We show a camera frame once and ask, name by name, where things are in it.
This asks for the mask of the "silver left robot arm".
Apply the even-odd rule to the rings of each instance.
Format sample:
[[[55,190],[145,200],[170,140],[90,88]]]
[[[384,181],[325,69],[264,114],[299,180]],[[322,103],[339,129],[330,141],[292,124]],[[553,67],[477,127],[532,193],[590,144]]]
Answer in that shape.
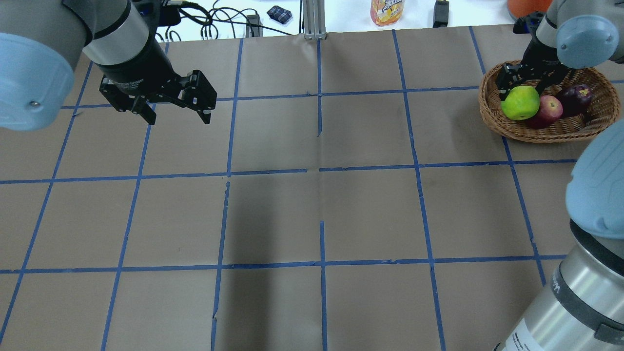
[[[174,71],[156,40],[162,12],[187,1],[3,0],[0,3],[0,125],[35,131],[53,123],[85,54],[103,73],[111,106],[153,126],[152,103],[196,111],[209,124],[217,93],[202,71]]]

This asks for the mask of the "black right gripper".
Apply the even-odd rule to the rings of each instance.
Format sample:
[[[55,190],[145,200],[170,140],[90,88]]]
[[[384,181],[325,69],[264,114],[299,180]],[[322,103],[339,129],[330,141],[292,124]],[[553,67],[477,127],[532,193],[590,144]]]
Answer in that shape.
[[[501,101],[510,91],[529,80],[538,80],[535,87],[540,96],[551,86],[557,86],[569,74],[570,67],[564,66],[557,57],[556,49],[532,38],[518,63],[504,63],[497,75],[496,86]]]

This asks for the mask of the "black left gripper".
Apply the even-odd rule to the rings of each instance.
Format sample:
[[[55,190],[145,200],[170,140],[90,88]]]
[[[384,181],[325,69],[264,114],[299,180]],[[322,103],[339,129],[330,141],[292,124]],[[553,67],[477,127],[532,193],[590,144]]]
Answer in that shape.
[[[100,93],[119,111],[131,109],[149,126],[156,123],[156,113],[151,102],[169,102],[192,108],[203,124],[210,124],[215,109],[217,93],[198,69],[183,76],[174,71],[164,50],[151,39],[131,60],[112,66],[99,65],[103,73]],[[145,100],[134,100],[143,96]]]

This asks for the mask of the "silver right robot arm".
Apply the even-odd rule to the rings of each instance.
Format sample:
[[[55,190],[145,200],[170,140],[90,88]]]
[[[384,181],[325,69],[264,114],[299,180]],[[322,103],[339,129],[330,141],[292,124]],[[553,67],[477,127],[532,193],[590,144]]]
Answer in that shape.
[[[573,69],[623,62],[621,0],[555,0],[517,20],[532,40],[517,64],[494,69],[501,97],[538,80],[562,82]],[[623,122],[587,146],[571,171],[565,203],[575,246],[553,271],[497,351],[623,349]]]

